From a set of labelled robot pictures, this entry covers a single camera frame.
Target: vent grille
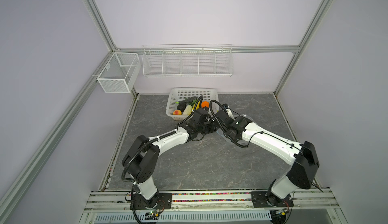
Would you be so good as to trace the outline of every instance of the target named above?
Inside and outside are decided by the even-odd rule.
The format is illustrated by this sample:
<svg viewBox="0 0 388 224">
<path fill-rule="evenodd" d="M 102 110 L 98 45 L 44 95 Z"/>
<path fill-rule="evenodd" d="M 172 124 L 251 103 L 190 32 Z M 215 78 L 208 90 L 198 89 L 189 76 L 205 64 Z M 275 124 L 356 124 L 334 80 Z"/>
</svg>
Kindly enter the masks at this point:
<svg viewBox="0 0 388 224">
<path fill-rule="evenodd" d="M 145 212 L 138 214 L 139 219 L 145 221 Z M 226 221 L 270 221 L 269 210 L 242 210 L 242 211 L 187 211 L 164 212 L 158 222 L 226 222 Z M 131 213 L 99 213 L 94 223 L 135 223 Z"/>
</svg>

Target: white mesh storage basket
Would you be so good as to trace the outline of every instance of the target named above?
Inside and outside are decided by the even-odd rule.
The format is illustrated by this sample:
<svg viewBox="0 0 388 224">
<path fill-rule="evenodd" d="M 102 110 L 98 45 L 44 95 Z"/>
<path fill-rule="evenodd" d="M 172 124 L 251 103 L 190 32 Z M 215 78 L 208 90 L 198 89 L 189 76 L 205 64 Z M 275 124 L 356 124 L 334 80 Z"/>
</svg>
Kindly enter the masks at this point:
<svg viewBox="0 0 388 224">
<path fill-rule="evenodd" d="M 156 48 L 144 46 L 146 77 L 232 76 L 232 46 Z"/>
<path fill-rule="evenodd" d="M 130 93 L 140 71 L 137 53 L 114 53 L 97 80 L 106 93 Z"/>
<path fill-rule="evenodd" d="M 211 100 L 218 101 L 218 94 L 215 89 L 198 89 L 198 88 L 175 88 L 172 89 L 170 95 L 168 96 L 166 114 L 171 116 L 174 120 L 184 120 L 187 115 L 173 115 L 173 112 L 177 109 L 177 101 L 185 100 L 193 96 L 203 95 L 203 101 L 210 103 Z M 213 111 L 216 113 L 218 110 L 218 105 L 213 103 Z"/>
</svg>

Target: white wire shelf basket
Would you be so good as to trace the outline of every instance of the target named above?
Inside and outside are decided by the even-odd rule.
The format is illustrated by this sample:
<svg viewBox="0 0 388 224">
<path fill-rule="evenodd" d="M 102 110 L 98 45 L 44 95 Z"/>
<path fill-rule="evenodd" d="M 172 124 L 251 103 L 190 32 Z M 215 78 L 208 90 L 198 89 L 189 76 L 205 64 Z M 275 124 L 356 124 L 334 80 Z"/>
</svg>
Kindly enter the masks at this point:
<svg viewBox="0 0 388 224">
<path fill-rule="evenodd" d="M 131 93 L 141 64 L 137 53 L 113 53 L 97 80 L 106 93 Z"/>
<path fill-rule="evenodd" d="M 232 76 L 232 46 L 144 46 L 143 74 L 146 77 Z"/>
</svg>

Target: gray marble countertop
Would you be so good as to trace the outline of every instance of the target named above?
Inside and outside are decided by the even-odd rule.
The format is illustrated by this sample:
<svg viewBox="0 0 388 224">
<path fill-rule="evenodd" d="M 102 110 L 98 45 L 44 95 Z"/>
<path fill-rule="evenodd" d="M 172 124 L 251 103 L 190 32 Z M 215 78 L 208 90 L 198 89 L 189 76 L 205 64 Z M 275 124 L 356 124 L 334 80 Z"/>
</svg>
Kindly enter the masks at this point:
<svg viewBox="0 0 388 224">
<path fill-rule="evenodd" d="M 167 100 L 168 95 L 140 95 L 108 189 L 130 190 L 131 183 L 121 181 L 121 161 L 137 136 L 156 136 L 175 128 L 177 121 L 166 115 Z M 264 129 L 292 139 L 273 95 L 219 95 L 219 101 L 249 115 Z M 239 148 L 211 133 L 160 155 L 153 178 L 159 190 L 267 189 L 288 169 L 284 161 L 257 145 Z"/>
</svg>

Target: red wire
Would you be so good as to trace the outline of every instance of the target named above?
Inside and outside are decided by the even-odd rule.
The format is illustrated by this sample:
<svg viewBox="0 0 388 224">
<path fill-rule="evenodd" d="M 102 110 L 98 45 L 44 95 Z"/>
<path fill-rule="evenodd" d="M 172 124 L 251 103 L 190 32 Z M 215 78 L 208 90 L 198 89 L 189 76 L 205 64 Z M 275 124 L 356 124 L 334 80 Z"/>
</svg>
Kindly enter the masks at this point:
<svg viewBox="0 0 388 224">
<path fill-rule="evenodd" d="M 283 200 L 283 202 L 286 203 L 287 209 L 288 209 L 288 211 L 290 211 L 290 207 L 288 206 L 288 203 L 284 200 Z"/>
<path fill-rule="evenodd" d="M 160 201 L 163 202 L 163 209 L 159 212 L 159 214 L 164 211 L 164 207 L 166 206 L 166 203 L 164 201 L 162 201 L 162 200 L 158 200 L 157 203 L 160 202 Z"/>
</svg>

